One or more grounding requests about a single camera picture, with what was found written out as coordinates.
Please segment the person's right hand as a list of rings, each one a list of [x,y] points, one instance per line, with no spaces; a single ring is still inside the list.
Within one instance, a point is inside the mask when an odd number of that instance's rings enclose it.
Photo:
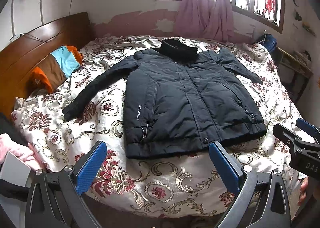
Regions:
[[[306,198],[306,190],[308,188],[308,184],[309,184],[309,177],[306,177],[302,180],[300,184],[300,194],[299,194],[298,205],[301,205]]]

